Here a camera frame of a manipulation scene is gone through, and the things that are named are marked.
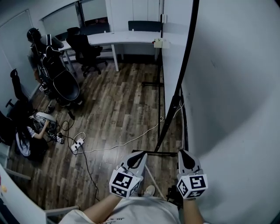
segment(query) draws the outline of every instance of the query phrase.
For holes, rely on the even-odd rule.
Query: power strip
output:
[[[73,152],[76,152],[83,144],[84,144],[84,140],[81,139],[81,138],[79,138],[79,140],[77,141],[77,144],[73,144],[73,145],[71,146],[71,150],[72,150]]]

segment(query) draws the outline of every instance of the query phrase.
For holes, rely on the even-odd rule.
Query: hand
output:
[[[49,125],[49,120],[45,121],[45,127],[47,127]]]

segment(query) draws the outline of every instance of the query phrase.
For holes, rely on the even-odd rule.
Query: white shirt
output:
[[[59,224],[94,224],[82,211],[69,212]],[[156,197],[122,199],[103,224],[180,224],[177,206]]]
[[[35,135],[35,131],[31,128],[31,127],[27,127],[30,135],[31,135],[31,138],[34,137]],[[21,153],[24,155],[24,156],[29,156],[30,155],[30,142],[28,140],[26,140],[26,144],[21,140],[21,144],[20,144],[20,141],[19,141],[19,138],[18,138],[18,133],[16,133],[16,139],[17,139],[17,146],[19,148],[19,150],[21,151]]]

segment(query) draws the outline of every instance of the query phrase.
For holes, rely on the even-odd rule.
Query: office chair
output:
[[[67,43],[76,52],[76,60],[82,64],[83,75],[86,77],[90,68],[94,67],[101,74],[97,64],[108,63],[105,60],[96,60],[96,57],[100,55],[102,47],[94,47],[88,43],[88,37],[86,35],[70,35],[66,38]]]

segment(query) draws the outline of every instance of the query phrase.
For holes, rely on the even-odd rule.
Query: wooden floor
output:
[[[120,63],[120,72],[116,72],[114,63],[109,62],[108,66],[99,66],[102,69],[101,75],[90,72],[86,78],[82,77],[79,64],[74,64],[74,67],[78,73],[84,104],[72,110],[76,119],[69,136],[85,132],[85,151],[123,144],[156,126],[158,88],[141,85],[142,81],[156,80],[156,65]],[[161,93],[161,115],[164,116],[163,88]],[[33,106],[38,111],[45,112],[49,103],[50,100],[43,93],[38,91],[35,94]],[[52,105],[56,108],[52,115],[60,125],[64,120],[70,121],[65,108],[54,100]],[[182,147],[181,140],[181,112],[178,112],[160,151],[176,152]],[[156,143],[157,128],[124,147],[86,153],[91,176],[98,185],[97,198],[101,200],[109,194],[112,171],[124,156],[131,153],[132,149],[153,151]],[[147,165],[164,196],[176,179],[176,164],[176,157],[148,156]],[[67,143],[61,145],[50,142],[41,164],[31,163],[11,150],[7,167],[32,177],[29,182],[15,177],[13,180],[43,209],[78,205],[84,210],[96,202],[96,190],[88,175],[84,155],[72,155]],[[139,191],[143,192],[150,184],[152,180],[145,172]]]

